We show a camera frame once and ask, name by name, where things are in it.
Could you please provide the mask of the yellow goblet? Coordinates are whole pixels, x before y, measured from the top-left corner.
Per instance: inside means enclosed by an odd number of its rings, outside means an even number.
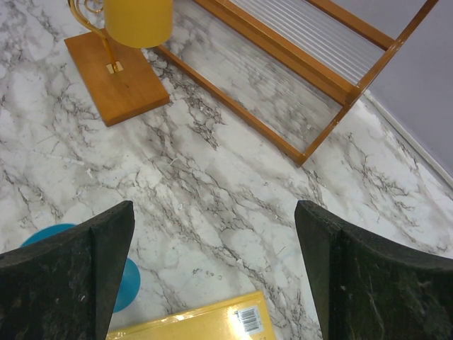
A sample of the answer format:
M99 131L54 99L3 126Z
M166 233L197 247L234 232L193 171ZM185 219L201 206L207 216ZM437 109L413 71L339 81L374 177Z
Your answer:
M134 47L156 47L173 31L172 0L106 0L105 28L119 43Z

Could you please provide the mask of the blue goblet front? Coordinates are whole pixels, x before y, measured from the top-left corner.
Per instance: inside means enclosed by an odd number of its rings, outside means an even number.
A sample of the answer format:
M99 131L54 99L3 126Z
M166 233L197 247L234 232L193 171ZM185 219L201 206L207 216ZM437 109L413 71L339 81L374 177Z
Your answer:
M74 226L75 224L64 223L46 227L42 230L37 231L35 234L27 238L21 244L21 247L25 247L30 244L36 243L40 240L54 236ZM120 288L118 290L117 298L115 301L115 306L113 310L114 313L123 311L134 301L139 292L140 284L141 275L138 266L132 259L127 258L122 275L122 280L120 283Z

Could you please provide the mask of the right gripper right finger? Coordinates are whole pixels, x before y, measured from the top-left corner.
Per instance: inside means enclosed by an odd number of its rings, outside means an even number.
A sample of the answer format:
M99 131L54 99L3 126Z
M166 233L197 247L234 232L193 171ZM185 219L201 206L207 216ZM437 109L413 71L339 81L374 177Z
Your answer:
M324 339L451 339L452 260L301 200L294 211Z

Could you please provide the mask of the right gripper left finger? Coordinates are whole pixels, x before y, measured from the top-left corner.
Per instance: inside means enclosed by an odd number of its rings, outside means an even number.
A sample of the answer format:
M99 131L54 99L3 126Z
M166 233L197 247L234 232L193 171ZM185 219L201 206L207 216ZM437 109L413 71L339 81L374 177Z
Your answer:
M105 339L134 233L122 201L1 254L2 339Z

